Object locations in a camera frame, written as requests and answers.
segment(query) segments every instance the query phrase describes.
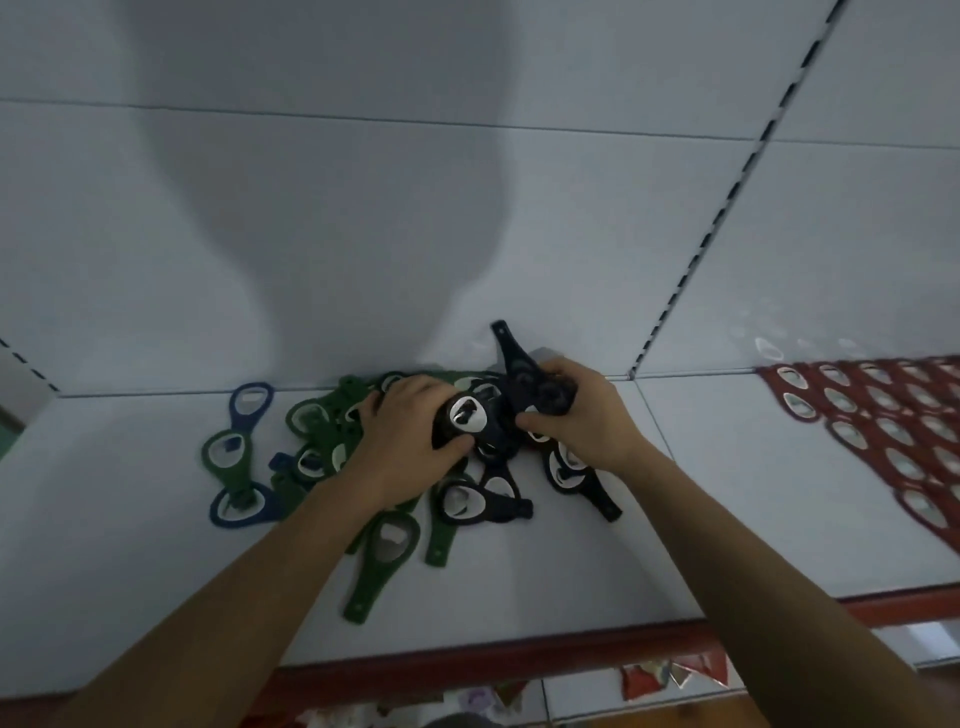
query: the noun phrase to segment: finger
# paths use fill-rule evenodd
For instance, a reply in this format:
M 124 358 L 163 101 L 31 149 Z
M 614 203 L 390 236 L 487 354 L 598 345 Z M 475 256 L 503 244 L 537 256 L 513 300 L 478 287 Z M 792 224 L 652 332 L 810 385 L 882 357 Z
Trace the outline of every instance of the finger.
M 452 384 L 434 379 L 434 384 L 431 384 L 418 393 L 417 403 L 422 404 L 423 408 L 428 409 L 430 412 L 436 412 L 445 401 L 459 394 L 460 390 Z
M 585 367 L 583 364 L 567 359 L 565 356 L 557 356 L 549 361 L 544 361 L 540 364 L 540 368 L 551 375 L 569 376 L 578 384 L 584 378 L 597 374 L 590 367 Z
M 376 404 L 379 400 L 379 392 L 370 392 L 364 400 L 360 402 L 360 406 L 357 407 L 357 412 L 360 413 L 360 424 L 364 429 L 367 429 L 367 425 L 369 425 L 376 416 Z
M 432 382 L 440 381 L 430 375 L 408 376 L 402 381 L 397 382 L 390 388 L 391 393 L 396 389 L 396 393 L 403 397 L 413 397 L 417 392 L 426 389 Z
M 563 417 L 554 417 L 552 415 L 541 415 L 540 412 L 520 412 L 516 416 L 516 426 L 525 432 L 533 432 L 535 435 L 545 435 L 554 440 L 562 440 L 561 433 L 564 429 Z
M 442 448 L 437 450 L 437 457 L 440 458 L 440 461 L 444 466 L 444 473 L 462 460 L 464 455 L 468 454 L 472 449 L 473 436 L 461 435 L 460 437 L 455 437 Z

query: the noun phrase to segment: wooden trim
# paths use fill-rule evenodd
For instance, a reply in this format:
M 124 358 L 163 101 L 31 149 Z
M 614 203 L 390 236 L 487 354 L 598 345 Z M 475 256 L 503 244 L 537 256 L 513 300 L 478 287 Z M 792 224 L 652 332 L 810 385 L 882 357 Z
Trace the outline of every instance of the wooden trim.
M 960 583 L 841 599 L 868 627 L 960 618 Z M 616 667 L 718 646 L 705 619 L 281 667 L 254 701 L 260 716 Z M 69 694 L 0 700 L 0 723 L 50 715 Z

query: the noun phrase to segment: right hand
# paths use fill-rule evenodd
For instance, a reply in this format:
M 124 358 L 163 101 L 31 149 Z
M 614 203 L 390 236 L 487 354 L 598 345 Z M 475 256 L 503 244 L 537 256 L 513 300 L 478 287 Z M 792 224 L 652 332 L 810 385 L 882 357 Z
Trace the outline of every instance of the right hand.
M 540 367 L 577 383 L 570 411 L 561 417 L 521 412 L 516 426 L 564 443 L 592 468 L 620 475 L 640 451 L 652 446 L 636 428 L 616 388 L 599 372 L 559 357 Z

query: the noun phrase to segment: white shelf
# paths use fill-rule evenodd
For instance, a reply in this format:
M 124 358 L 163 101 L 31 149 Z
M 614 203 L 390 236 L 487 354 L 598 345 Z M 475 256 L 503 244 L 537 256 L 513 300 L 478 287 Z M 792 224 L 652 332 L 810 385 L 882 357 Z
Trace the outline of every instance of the white shelf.
M 633 383 L 617 387 L 656 442 Z M 277 393 L 253 434 L 256 480 L 267 480 L 275 451 L 295 451 L 283 416 L 310 395 Z M 227 426 L 227 401 L 57 400 L 0 461 L 0 481 L 8 485 L 0 489 L 0 624 L 11 626 L 0 630 L 0 696 L 85 683 L 266 532 L 225 531 L 207 520 L 217 488 L 201 467 L 199 447 Z M 345 557 L 284 664 L 683 615 L 676 597 L 659 591 L 661 567 L 648 576 L 631 544 L 617 536 L 620 528 L 649 528 L 629 504 L 617 529 L 610 528 L 585 499 L 557 494 L 534 453 L 522 453 L 511 470 L 535 502 L 531 521 L 460 529 L 443 570 L 423 563 L 425 533 L 362 626 L 340 616 L 357 568 L 355 557 Z M 422 501 L 415 515 L 428 532 L 425 507 Z
M 640 382 L 677 462 L 832 596 L 960 581 L 960 559 L 821 424 L 783 412 L 756 375 Z

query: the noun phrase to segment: black bottle opener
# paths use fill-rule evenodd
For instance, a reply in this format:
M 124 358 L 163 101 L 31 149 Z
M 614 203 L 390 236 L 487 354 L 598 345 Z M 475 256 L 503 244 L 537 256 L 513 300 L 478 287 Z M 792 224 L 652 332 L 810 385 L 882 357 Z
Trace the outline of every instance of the black bottle opener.
M 506 321 L 490 324 L 496 343 L 503 353 L 504 395 L 514 414 L 536 411 L 545 415 L 565 415 L 573 405 L 577 385 L 563 376 L 551 376 L 516 342 Z
M 534 503 L 528 498 L 501 496 L 466 479 L 447 481 L 434 496 L 437 514 L 451 525 L 473 525 L 483 521 L 506 523 L 531 519 Z
M 477 454 L 485 463 L 505 462 L 513 457 L 519 443 L 512 423 L 505 422 L 503 403 L 495 387 L 451 397 L 434 418 L 434 447 L 468 434 L 476 441 Z
M 596 471 L 577 459 L 563 443 L 555 442 L 553 448 L 544 449 L 542 452 L 543 470 L 554 490 L 565 496 L 581 494 L 610 523 L 623 515 L 623 511 L 603 487 Z

